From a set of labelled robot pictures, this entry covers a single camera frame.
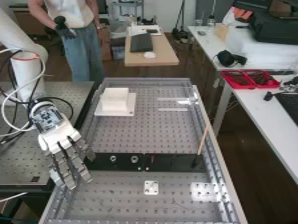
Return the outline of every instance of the bottle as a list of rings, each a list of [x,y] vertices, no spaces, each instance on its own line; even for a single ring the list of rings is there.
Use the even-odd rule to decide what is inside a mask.
[[[214,28],[214,26],[215,26],[215,18],[214,15],[210,15],[207,18],[207,33]]]

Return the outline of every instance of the white shirt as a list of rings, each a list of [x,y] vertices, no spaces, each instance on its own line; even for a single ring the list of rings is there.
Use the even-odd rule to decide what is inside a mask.
[[[44,0],[52,19],[64,16],[69,28],[84,28],[94,19],[85,0]]]

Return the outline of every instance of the screw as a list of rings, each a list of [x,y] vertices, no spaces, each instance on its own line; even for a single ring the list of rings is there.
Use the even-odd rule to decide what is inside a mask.
[[[110,157],[109,157],[109,160],[110,160],[112,163],[114,163],[116,160],[117,160],[117,157],[116,157],[116,156],[110,156]]]
[[[130,161],[132,161],[132,163],[137,163],[138,162],[138,157],[137,156],[132,156]]]

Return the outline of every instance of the jeans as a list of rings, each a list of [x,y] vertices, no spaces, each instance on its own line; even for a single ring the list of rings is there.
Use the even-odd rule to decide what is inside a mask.
[[[72,80],[94,81],[100,84],[104,80],[104,66],[96,26],[90,23],[86,27],[73,30],[76,38],[62,38]]]

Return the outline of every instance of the black box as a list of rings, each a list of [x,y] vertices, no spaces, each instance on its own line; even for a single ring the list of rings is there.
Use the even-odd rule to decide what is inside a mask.
[[[250,29],[259,42],[298,44],[298,20],[281,19],[269,12],[254,12]]]

